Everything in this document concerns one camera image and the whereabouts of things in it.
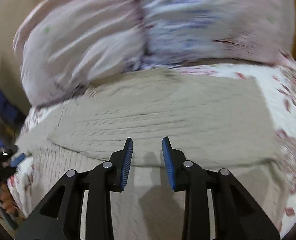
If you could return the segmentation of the person's left hand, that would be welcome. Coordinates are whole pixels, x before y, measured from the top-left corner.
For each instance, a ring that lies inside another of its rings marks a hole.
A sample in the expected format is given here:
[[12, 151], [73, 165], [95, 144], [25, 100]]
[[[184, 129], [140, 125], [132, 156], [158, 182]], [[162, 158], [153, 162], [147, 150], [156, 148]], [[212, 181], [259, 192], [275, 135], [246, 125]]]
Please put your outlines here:
[[18, 214], [18, 207], [12, 198], [12, 195], [7, 187], [7, 184], [1, 183], [0, 184], [0, 203], [1, 207], [11, 215]]

